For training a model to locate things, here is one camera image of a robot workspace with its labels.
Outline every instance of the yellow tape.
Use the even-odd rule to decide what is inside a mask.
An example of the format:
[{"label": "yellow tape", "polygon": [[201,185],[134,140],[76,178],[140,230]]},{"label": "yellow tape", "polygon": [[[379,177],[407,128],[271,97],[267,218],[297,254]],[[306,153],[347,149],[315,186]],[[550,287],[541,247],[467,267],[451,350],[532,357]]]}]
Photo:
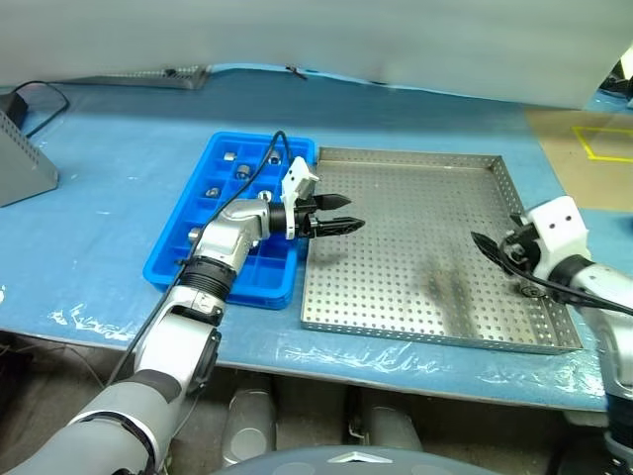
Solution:
[{"label": "yellow tape", "polygon": [[578,138],[579,142],[585,149],[589,160],[601,160],[601,161],[619,161],[625,163],[633,163],[633,156],[608,156],[608,155],[596,155],[591,146],[588,144],[587,139],[583,136],[583,131],[591,132],[611,132],[614,134],[627,134],[633,137],[633,129],[605,129],[602,127],[572,127],[574,134]]}]

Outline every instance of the blue table surface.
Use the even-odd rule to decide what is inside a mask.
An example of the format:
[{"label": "blue table surface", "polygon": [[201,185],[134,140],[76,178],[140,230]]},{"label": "blue table surface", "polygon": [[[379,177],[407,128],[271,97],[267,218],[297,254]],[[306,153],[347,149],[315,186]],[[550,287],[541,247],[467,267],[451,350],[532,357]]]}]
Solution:
[{"label": "blue table surface", "polygon": [[[217,131],[284,129],[318,145],[500,154],[525,207],[564,193],[517,104],[238,69],[214,74],[199,91],[61,88],[69,112],[33,138],[59,169],[58,189],[0,209],[0,328],[11,332],[124,347],[159,298],[143,264]],[[34,94],[54,107],[43,90]],[[589,108],[625,112],[624,101],[604,94]],[[582,213],[593,257],[631,272],[633,217]],[[604,407],[594,342],[580,321],[587,349],[559,355],[306,331],[304,271],[287,309],[228,309],[219,364],[474,400]]]}]

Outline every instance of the cardboard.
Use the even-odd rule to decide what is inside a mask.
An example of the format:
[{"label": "cardboard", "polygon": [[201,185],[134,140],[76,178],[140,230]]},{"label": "cardboard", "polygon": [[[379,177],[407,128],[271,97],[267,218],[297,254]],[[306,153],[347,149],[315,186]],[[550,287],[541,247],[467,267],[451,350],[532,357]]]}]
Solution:
[{"label": "cardboard", "polygon": [[525,113],[565,192],[581,208],[633,212],[633,115]]}]

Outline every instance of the metal part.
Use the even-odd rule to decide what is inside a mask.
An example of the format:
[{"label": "metal part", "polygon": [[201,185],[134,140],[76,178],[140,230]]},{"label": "metal part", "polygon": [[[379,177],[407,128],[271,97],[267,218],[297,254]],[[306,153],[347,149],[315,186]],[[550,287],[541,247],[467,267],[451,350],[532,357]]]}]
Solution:
[{"label": "metal part", "polygon": [[81,77],[63,82],[68,84],[103,84],[111,86],[168,87],[171,89],[200,89],[209,78],[206,66],[167,68],[159,71],[140,71],[126,74]]},{"label": "metal part", "polygon": [[270,203],[273,201],[273,192],[269,190],[261,190],[257,193],[257,198],[260,200],[264,200],[266,203]]},{"label": "metal part", "polygon": [[498,156],[322,148],[319,192],[367,230],[310,242],[302,324],[493,349],[581,348],[564,306],[526,299],[473,245],[523,209]]},{"label": "metal part", "polygon": [[370,389],[361,390],[363,445],[422,451],[403,398],[386,397]]},{"label": "metal part", "polygon": [[207,198],[218,198],[220,196],[220,188],[214,187],[205,191],[205,196]]},{"label": "metal part", "polygon": [[270,163],[271,165],[278,165],[279,163],[281,163],[281,155],[277,150],[273,150],[270,152],[268,163]]},{"label": "metal part", "polygon": [[545,297],[545,291],[528,280],[521,279],[518,283],[518,288],[521,294],[530,299],[540,299]]},{"label": "metal part", "polygon": [[245,180],[250,176],[250,166],[239,165],[235,171],[235,178],[238,180]]},{"label": "metal part", "polygon": [[228,406],[222,440],[223,466],[275,450],[277,431],[270,377],[247,378]]},{"label": "metal part", "polygon": [[0,111],[0,206],[57,187],[55,165]]},{"label": "metal part", "polygon": [[200,234],[200,231],[202,229],[201,228],[192,228],[189,233],[187,233],[187,240],[193,244],[196,239],[198,238],[198,235]]},{"label": "metal part", "polygon": [[194,256],[216,259],[239,272],[253,243],[270,236],[269,217],[263,200],[231,202],[205,227]]}]

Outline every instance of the black cable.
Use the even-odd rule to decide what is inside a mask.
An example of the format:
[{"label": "black cable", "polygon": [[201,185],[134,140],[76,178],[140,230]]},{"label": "black cable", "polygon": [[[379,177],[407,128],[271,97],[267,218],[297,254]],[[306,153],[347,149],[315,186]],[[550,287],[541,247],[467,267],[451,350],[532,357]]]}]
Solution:
[{"label": "black cable", "polygon": [[167,290],[165,290],[165,292],[162,294],[162,297],[160,298],[158,303],[154,306],[154,308],[152,309],[147,319],[140,326],[140,329],[138,329],[138,332],[136,332],[135,337],[130,342],[130,344],[126,348],[126,351],[119,359],[117,366],[115,366],[115,368],[113,369],[112,374],[110,375],[110,378],[108,378],[108,382],[106,383],[106,386],[110,386],[112,383],[115,382],[115,380],[119,376],[119,373],[121,373],[121,370],[123,369],[124,365],[126,364],[128,359],[130,359],[130,356],[132,355],[133,351],[138,345],[138,342],[142,338],[143,334],[147,331],[149,326],[153,323],[154,319],[156,318],[156,315],[158,314],[158,311],[165,303],[165,300],[167,299],[169,292],[171,292],[171,290],[174,288],[174,285],[176,285],[176,283],[180,280],[180,276],[185,270],[186,264],[189,262],[189,260],[193,256],[193,253],[195,252],[196,247],[198,247],[198,243],[200,242],[200,239],[202,238],[202,235],[205,232],[205,229],[207,228],[209,223],[213,222],[232,201],[234,201],[239,195],[241,195],[244,192],[244,190],[246,190],[246,188],[248,188],[252,184],[252,182],[255,181],[255,178],[257,178],[261,170],[264,168],[264,166],[270,159],[270,155],[275,149],[275,143],[277,143],[277,139],[279,137],[281,137],[284,142],[284,148],[286,149],[286,156],[288,157],[288,161],[289,162],[291,161],[292,157],[290,155],[290,146],[288,145],[288,138],[286,137],[286,134],[283,131],[277,131],[273,135],[273,138],[270,140],[270,143],[268,144],[268,148],[264,152],[261,162],[255,169],[253,174],[250,175],[250,177],[248,177],[248,179],[244,182],[244,184],[240,186],[239,189],[235,191],[235,193],[233,193],[233,195],[230,198],[228,198],[222,205],[220,205],[216,209],[213,215],[207,220],[205,225],[200,229],[200,232],[198,233],[198,237],[196,237],[196,240],[191,244],[191,249],[189,250],[189,254],[187,255],[187,258],[181,264],[180,269],[178,270],[178,273],[176,274],[174,279],[171,281],[171,284],[169,284],[169,286],[167,287]]},{"label": "black cable", "polygon": [[597,309],[611,310],[614,312],[621,312],[623,314],[627,314],[633,316],[633,309],[630,309],[624,305],[617,304],[615,302],[611,302],[610,300],[602,299],[601,297],[597,297],[592,294],[588,294],[587,292],[583,292],[580,290],[572,289],[566,285],[561,285],[556,282],[550,282],[549,280],[543,280],[534,275],[524,272],[520,268],[518,268],[514,263],[510,261],[507,254],[505,253],[505,249],[509,246],[507,243],[509,236],[504,237],[498,245],[498,254],[501,262],[508,269],[514,272],[516,275],[523,277],[531,282],[542,285],[543,287],[547,287],[548,289],[554,290],[564,295],[571,295],[573,297],[577,297],[580,299],[578,302],[571,302],[572,305],[585,306],[585,307],[593,307]]},{"label": "black cable", "polygon": [[52,84],[50,84],[49,82],[46,82],[46,81],[27,81],[27,82],[23,82],[22,84],[14,87],[13,90],[10,92],[10,94],[17,93],[20,89],[22,89],[22,88],[24,88],[26,86],[29,86],[31,84],[42,84],[42,85],[52,89],[57,94],[59,94],[59,97],[61,97],[61,99],[63,100],[63,105],[59,109],[57,109],[55,112],[50,114],[46,119],[41,121],[36,127],[34,127],[32,130],[30,130],[28,133],[26,133],[25,137],[27,139],[30,139],[37,132],[39,132],[41,129],[46,127],[50,123],[50,121],[52,121],[59,114],[62,114],[64,112],[66,112],[66,110],[68,110],[68,108],[70,107],[70,101],[68,100],[66,95],[63,92],[61,92],[59,89],[57,89],[55,86],[53,86]]}]

